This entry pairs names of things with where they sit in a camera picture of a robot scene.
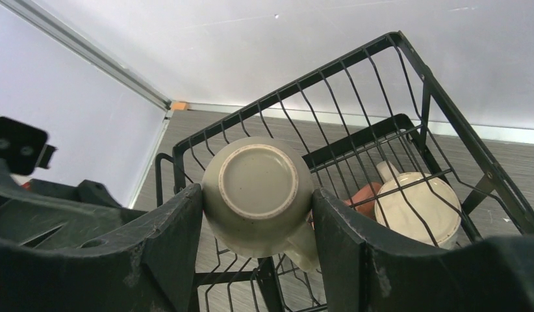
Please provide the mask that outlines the cream floral mug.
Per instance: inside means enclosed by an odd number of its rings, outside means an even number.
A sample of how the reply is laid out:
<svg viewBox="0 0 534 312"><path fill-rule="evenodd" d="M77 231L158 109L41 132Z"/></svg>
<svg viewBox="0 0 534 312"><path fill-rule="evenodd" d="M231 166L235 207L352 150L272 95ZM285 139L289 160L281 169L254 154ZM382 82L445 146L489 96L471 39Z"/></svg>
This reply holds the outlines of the cream floral mug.
<svg viewBox="0 0 534 312"><path fill-rule="evenodd" d="M376 221L410 239L453 249L461 203L449 184L428 173L401 173L389 161L376 169L383 181L375 200Z"/></svg>

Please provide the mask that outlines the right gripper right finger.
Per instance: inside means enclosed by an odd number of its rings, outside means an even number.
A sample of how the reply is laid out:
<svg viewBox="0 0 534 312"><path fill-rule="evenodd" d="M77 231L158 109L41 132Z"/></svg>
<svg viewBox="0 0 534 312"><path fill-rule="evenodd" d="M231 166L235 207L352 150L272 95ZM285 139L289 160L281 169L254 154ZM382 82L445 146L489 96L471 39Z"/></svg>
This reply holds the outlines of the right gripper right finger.
<svg viewBox="0 0 534 312"><path fill-rule="evenodd" d="M312 214L330 311L534 311L534 236L445 250L381 226L323 188Z"/></svg>

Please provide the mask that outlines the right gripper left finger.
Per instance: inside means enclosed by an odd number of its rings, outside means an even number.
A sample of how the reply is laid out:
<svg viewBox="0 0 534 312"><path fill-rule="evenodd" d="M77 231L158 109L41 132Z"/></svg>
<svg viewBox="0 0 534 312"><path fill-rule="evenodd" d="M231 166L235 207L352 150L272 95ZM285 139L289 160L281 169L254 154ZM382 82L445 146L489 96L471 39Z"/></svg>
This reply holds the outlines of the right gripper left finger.
<svg viewBox="0 0 534 312"><path fill-rule="evenodd" d="M0 311L187 311L202 218L192 184L80 248L0 239Z"/></svg>

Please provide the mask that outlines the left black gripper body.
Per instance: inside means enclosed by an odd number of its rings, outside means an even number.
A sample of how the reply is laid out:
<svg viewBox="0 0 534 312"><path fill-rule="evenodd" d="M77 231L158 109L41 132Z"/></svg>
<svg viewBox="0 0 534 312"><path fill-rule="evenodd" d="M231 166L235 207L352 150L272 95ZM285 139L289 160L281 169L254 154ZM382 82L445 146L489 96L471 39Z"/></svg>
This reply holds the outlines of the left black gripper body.
<svg viewBox="0 0 534 312"><path fill-rule="evenodd" d="M76 248L144 215L41 195L17 184L0 159L0 239L19 246L54 250Z"/></svg>

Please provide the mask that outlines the beige grey cup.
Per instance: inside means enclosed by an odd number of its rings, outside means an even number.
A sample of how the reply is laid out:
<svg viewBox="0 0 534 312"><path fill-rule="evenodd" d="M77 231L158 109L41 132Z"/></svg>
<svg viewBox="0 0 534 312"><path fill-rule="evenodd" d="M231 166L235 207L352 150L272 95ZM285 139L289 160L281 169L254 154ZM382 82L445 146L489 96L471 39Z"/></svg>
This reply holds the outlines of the beige grey cup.
<svg viewBox="0 0 534 312"><path fill-rule="evenodd" d="M282 253L305 272L320 266L307 221L314 183L288 144L262 136L228 144L206 167L201 189L209 226L232 252L254 258Z"/></svg>

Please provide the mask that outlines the black wire dish rack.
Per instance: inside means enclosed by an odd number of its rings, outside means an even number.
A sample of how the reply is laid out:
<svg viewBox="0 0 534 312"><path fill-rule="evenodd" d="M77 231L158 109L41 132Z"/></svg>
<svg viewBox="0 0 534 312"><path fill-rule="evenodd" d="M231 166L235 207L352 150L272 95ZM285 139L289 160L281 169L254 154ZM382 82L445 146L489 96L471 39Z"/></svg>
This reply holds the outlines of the black wire dish rack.
<svg viewBox="0 0 534 312"><path fill-rule="evenodd" d="M157 160L172 163L178 194L201 186L221 149L252 136L294 148L314 191L325 189L343 203L369 183L383 184L376 169L382 161L401 173L442 179L461 203L451 250L491 237L534 236L534 210L401 32L384 34L225 116ZM200 233L210 236L213 266L194 272L189 311L328 310L321 266L305 272L284 253L238 255L212 232L203 194L202 213Z"/></svg>

